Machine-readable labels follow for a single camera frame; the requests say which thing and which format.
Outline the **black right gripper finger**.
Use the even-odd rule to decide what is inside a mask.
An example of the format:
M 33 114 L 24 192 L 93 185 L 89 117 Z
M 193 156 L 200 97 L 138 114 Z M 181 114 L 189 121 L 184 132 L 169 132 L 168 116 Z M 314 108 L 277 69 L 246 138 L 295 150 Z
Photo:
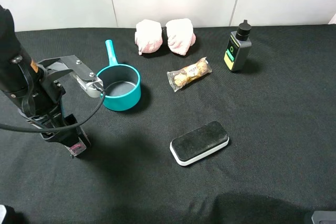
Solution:
M 48 133 L 40 133 L 41 138 L 48 143 L 60 143 L 64 144 L 66 135 L 65 132 L 48 132 Z

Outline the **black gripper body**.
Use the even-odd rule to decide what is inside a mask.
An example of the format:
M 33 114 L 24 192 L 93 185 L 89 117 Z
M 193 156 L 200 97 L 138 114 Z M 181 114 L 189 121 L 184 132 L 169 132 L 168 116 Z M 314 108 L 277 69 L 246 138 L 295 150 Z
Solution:
M 65 89 L 58 79 L 66 75 L 65 70 L 20 69 L 23 79 L 18 93 L 21 115 L 39 130 L 65 126 L 61 99 Z

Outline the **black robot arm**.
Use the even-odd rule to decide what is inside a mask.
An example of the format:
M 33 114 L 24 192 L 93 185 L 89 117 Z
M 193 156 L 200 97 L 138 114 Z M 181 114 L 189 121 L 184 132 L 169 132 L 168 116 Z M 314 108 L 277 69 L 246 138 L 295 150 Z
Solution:
M 64 116 L 58 82 L 70 70 L 50 70 L 34 62 L 14 32 L 14 20 L 1 8 L 1 91 L 18 107 L 19 114 L 34 129 L 53 129 L 77 122 Z

